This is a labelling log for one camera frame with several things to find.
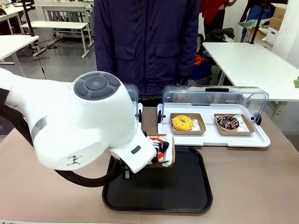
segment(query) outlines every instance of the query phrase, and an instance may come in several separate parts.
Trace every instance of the black pole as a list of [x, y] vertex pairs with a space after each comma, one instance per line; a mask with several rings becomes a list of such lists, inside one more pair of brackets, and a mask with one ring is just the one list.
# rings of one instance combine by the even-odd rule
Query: black pole
[[257, 22], [256, 22], [256, 27], [254, 27], [254, 31], [253, 31], [252, 38], [250, 40], [250, 44], [253, 44], [254, 39], [256, 38], [256, 34], [257, 34], [257, 31], [258, 31], [258, 29], [260, 27], [260, 23], [261, 23], [261, 20], [263, 18], [263, 13], [265, 12], [266, 5], [267, 5], [267, 0], [264, 0], [263, 3], [262, 3], [261, 13], [260, 13], [260, 15], [259, 15], [259, 17], [257, 19]]
[[30, 19], [29, 19], [29, 15], [28, 15], [28, 11], [27, 11], [27, 8], [26, 8], [25, 0], [22, 0], [22, 5], [23, 5], [23, 8], [24, 8], [24, 14], [25, 14], [25, 17], [26, 17], [26, 20], [27, 20], [27, 23], [28, 23], [30, 35], [34, 36], [33, 29], [32, 29], [32, 26], [31, 26]]

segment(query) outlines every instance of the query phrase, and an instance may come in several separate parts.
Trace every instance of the donut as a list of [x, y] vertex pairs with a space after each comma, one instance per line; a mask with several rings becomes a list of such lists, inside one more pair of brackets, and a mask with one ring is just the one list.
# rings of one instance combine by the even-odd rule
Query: donut
[[178, 131], [189, 131], [193, 127], [193, 121], [187, 116], [178, 115], [172, 119], [172, 126]]
[[220, 128], [224, 131], [236, 131], [240, 125], [238, 119], [231, 115], [222, 115], [217, 117], [216, 120]]

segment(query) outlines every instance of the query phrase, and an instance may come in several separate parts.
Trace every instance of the red object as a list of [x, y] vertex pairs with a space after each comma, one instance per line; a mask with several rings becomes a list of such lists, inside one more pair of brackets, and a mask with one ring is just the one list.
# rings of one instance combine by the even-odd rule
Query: red object
[[194, 62], [194, 65], [197, 65], [199, 66], [202, 62], [206, 62], [207, 59], [200, 56], [200, 55], [195, 55], [195, 62]]
[[[163, 140], [158, 139], [158, 138], [150, 138], [150, 139], [152, 139], [153, 141], [159, 141], [160, 143], [163, 142]], [[158, 150], [158, 153], [157, 153], [158, 160], [162, 159], [163, 156], [164, 156], [164, 153], [161, 153], [160, 150]]]
[[210, 24], [216, 16], [220, 6], [228, 5], [229, 0], [201, 0], [200, 10], [207, 24]]

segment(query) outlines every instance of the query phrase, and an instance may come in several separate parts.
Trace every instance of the navy jacket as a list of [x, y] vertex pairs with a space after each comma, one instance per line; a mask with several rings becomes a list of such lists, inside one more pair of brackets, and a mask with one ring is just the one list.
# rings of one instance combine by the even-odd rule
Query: navy jacket
[[197, 47], [200, 0], [95, 0], [97, 69], [140, 95], [161, 94], [189, 78]]

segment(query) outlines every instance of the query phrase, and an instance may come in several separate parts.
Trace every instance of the paper tray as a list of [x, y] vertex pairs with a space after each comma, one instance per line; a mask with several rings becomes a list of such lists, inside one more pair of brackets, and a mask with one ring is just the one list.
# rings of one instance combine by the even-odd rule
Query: paper tray
[[[162, 105], [157, 107], [157, 113], [162, 111]], [[267, 147], [270, 139], [263, 129], [252, 122], [255, 132], [250, 136], [222, 136], [214, 121], [215, 113], [237, 113], [244, 114], [250, 120], [251, 115], [248, 110], [237, 104], [211, 104], [211, 105], [191, 105], [166, 103], [164, 104], [164, 115], [161, 123], [158, 124], [159, 134], [172, 133], [170, 121], [171, 113], [200, 113], [205, 125], [206, 132], [202, 136], [176, 136], [174, 142], [176, 146], [229, 146], [229, 147]]]

